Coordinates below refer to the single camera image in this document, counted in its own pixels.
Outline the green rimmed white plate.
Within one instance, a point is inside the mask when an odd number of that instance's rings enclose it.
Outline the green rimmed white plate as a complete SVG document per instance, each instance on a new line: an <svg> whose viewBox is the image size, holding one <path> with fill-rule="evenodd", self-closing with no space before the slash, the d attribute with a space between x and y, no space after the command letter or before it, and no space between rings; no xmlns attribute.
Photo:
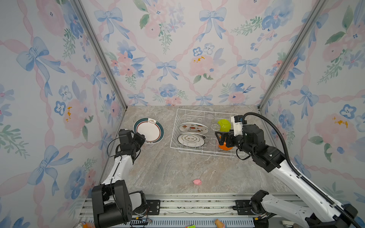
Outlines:
<svg viewBox="0 0 365 228"><path fill-rule="evenodd" d="M164 129L162 125L151 118L142 118L135 122L133 131L144 135L145 143L156 144L162 141L164 137Z"/></svg>

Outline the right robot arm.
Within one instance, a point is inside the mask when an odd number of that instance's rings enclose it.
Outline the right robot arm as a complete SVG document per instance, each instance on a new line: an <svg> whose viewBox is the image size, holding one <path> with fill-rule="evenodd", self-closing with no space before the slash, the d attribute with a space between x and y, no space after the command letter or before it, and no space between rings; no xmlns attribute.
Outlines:
<svg viewBox="0 0 365 228"><path fill-rule="evenodd" d="M236 147L247 153L253 161L268 173L280 179L305 204L299 206L278 199L267 191L260 190L251 197L250 209L267 220L272 214L284 217L304 228L349 228L360 225L355 221L357 209L351 204L341 204L320 190L301 173L278 148L269 146L264 132L255 124L247 124L235 132L216 132L220 145Z"/></svg>

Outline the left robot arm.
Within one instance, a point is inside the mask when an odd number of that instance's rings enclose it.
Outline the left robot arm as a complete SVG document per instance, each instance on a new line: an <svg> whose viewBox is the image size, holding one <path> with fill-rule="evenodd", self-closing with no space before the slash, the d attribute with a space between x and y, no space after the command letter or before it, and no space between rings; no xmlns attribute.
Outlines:
<svg viewBox="0 0 365 228"><path fill-rule="evenodd" d="M132 130L121 129L118 132L120 144L114 155L114 165L107 178L91 192L94 224L96 228L109 228L128 223L132 216L143 216L149 206L142 191L130 193L126 178L135 163L144 135Z"/></svg>

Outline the orange bowl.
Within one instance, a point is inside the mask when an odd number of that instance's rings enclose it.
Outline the orange bowl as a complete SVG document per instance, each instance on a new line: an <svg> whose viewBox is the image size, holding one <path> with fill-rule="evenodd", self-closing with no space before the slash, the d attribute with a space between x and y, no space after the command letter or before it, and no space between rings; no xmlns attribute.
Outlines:
<svg viewBox="0 0 365 228"><path fill-rule="evenodd" d="M218 147L224 151L230 151L233 149L233 147L227 147L226 142L224 142L223 145L220 145L220 143L218 143Z"/></svg>

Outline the clear glass cup front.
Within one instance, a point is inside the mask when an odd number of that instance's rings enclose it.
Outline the clear glass cup front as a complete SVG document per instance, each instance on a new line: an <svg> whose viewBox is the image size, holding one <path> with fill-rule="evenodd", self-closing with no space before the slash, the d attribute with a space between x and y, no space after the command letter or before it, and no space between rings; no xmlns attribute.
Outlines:
<svg viewBox="0 0 365 228"><path fill-rule="evenodd" d="M210 145L212 146L219 146L219 141L217 140L216 137L211 137L209 140Z"/></svg>

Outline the clear glass cup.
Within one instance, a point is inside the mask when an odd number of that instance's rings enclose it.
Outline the clear glass cup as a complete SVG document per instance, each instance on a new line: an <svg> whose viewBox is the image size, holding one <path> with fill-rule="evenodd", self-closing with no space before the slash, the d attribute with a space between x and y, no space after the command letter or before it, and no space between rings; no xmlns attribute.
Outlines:
<svg viewBox="0 0 365 228"><path fill-rule="evenodd" d="M212 123L211 129L213 131L220 131L221 127L220 127L220 125L218 123Z"/></svg>
<svg viewBox="0 0 365 228"><path fill-rule="evenodd" d="M209 120L213 120L215 118L215 116L213 114L207 114L206 118Z"/></svg>
<svg viewBox="0 0 365 228"><path fill-rule="evenodd" d="M211 137L209 140L210 145L212 146L219 146L219 141L217 140L216 137Z"/></svg>

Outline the lime green bowl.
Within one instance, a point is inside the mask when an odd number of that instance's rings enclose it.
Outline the lime green bowl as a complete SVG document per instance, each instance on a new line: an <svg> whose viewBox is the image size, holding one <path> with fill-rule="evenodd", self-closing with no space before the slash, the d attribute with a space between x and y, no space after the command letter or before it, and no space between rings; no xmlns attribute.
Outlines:
<svg viewBox="0 0 365 228"><path fill-rule="evenodd" d="M229 132L231 130L231 122L227 119L221 119L218 121L220 132Z"/></svg>

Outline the clear glass cup middle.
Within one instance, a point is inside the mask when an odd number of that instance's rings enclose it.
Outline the clear glass cup middle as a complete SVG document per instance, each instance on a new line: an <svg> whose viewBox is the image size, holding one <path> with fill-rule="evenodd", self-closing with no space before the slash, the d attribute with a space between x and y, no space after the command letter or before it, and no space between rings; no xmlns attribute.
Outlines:
<svg viewBox="0 0 365 228"><path fill-rule="evenodd" d="M211 129L213 131L220 131L221 127L220 127L220 125L218 123L212 123Z"/></svg>

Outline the clear glass cup back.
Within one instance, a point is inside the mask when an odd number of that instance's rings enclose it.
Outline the clear glass cup back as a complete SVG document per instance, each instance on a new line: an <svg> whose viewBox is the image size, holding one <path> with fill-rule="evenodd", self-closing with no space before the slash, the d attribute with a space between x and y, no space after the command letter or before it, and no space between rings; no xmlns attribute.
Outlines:
<svg viewBox="0 0 365 228"><path fill-rule="evenodd" d="M207 114L206 118L209 120L213 120L215 118L215 116L213 114Z"/></svg>

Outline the watermelon pattern plate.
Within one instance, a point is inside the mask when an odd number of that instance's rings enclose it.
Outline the watermelon pattern plate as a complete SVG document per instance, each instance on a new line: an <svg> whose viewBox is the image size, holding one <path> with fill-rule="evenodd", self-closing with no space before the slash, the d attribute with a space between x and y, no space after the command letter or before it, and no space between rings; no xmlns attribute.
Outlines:
<svg viewBox="0 0 365 228"><path fill-rule="evenodd" d="M193 122L182 123L178 126L178 129L181 132L199 133L203 135L209 132L209 128L204 124Z"/></svg>

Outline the small pink object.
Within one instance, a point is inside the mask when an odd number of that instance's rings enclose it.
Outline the small pink object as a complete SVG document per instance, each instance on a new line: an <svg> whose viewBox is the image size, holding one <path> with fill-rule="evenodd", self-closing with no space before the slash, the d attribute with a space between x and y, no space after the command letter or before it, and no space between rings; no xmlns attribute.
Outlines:
<svg viewBox="0 0 365 228"><path fill-rule="evenodd" d="M202 185L202 181L200 179L193 180L194 185Z"/></svg>

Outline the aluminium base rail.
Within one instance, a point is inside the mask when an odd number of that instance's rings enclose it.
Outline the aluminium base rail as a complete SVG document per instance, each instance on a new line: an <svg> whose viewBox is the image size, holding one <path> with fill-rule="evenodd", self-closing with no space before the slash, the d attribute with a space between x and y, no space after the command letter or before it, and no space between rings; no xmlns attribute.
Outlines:
<svg viewBox="0 0 365 228"><path fill-rule="evenodd" d="M297 222L274 213L266 221L249 210L249 195L230 194L170 194L147 195L149 212L142 218L119 224L120 228L215 228L219 220L227 228L266 228L275 224L280 228L286 223L295 227Z"/></svg>

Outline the left aluminium corner post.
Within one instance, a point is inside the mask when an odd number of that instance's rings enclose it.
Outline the left aluminium corner post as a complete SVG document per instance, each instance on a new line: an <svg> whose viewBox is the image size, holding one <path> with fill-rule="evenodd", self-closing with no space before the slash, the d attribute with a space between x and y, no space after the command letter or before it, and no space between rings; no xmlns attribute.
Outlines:
<svg viewBox="0 0 365 228"><path fill-rule="evenodd" d="M126 105L125 100L122 96L122 93L121 93L120 88L117 84L117 81L116 81L116 79L115 79L115 77L114 77L114 75L111 71L111 68L110 68L109 64L107 63L107 59L105 57L103 49L100 45L100 42L98 41L95 30L93 29L93 26L90 23L88 15L87 15L87 13L85 11L85 8L82 4L82 1L71 0L70 2L71 2L71 5L74 7L74 10L75 10L77 16L80 19L81 25L84 27L84 29L86 31L86 34L87 34L87 36L90 40L90 44L91 44L93 50L95 51L96 56L97 56L98 60L100 61L100 64L101 64L103 70L106 73L106 77L110 81L111 86L112 86L113 90L116 93L118 101L120 102L123 110L126 111L127 110L127 105Z"/></svg>

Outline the aluminium corner post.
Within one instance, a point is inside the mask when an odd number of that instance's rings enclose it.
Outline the aluminium corner post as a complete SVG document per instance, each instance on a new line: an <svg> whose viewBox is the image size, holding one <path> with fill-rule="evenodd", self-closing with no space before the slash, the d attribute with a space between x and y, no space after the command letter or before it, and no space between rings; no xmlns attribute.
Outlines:
<svg viewBox="0 0 365 228"><path fill-rule="evenodd" d="M276 76L274 76L272 82L268 87L268 90L265 92L263 99L258 105L259 111L262 111L265 108L266 104L269 102L270 96L274 92L277 84L281 81L281 78L286 72L286 70L289 68L289 65L292 62L293 58L299 52L305 38L309 35L312 27L315 25L317 19L321 15L321 12L324 10L327 2L328 1L325 0L315 1L312 11L309 13L307 17L307 21L304 23L301 30L299 31L298 36L296 40L293 42L291 48L289 49L282 66L278 69Z"/></svg>
<svg viewBox="0 0 365 228"><path fill-rule="evenodd" d="M95 51L96 56L97 56L98 60L100 61L100 64L101 64L103 70L106 73L106 77L110 81L111 86L112 86L113 90L116 93L118 101L120 102L123 110L126 111L127 110L127 105L126 105L125 100L122 96L122 93L121 93L120 88L117 84L117 81L116 81L116 79L115 79L115 77L114 77L114 75L111 71L111 68L110 68L109 64L107 63L107 59L105 57L103 49L100 45L100 42L98 41L95 30L93 29L93 26L90 23L88 15L87 15L87 13L85 11L85 8L82 4L82 1L71 0L70 2L71 2L71 5L74 7L74 10L75 10L77 16L80 19L81 25L84 27L84 29L86 31L86 34L87 34L87 36L90 40L90 44L91 44L93 50Z"/></svg>

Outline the right aluminium corner post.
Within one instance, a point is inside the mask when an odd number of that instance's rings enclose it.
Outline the right aluminium corner post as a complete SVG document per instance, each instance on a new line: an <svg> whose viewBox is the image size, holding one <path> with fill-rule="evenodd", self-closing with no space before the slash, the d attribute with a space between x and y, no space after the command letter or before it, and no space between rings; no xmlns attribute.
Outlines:
<svg viewBox="0 0 365 228"><path fill-rule="evenodd" d="M312 27L315 25L317 19L321 15L321 12L324 10L327 2L328 1L325 0L315 1L312 11L309 13L307 17L307 21L304 23L301 30L299 31L298 36L296 40L293 42L291 48L289 49L282 66L278 69L276 76L274 76L272 82L268 87L268 90L265 92L263 99L258 105L259 111L262 111L265 108L266 104L269 102L270 96L274 92L277 84L281 81L281 78L286 72L286 70L289 68L289 65L292 62L293 58L299 52L305 38L309 35Z"/></svg>

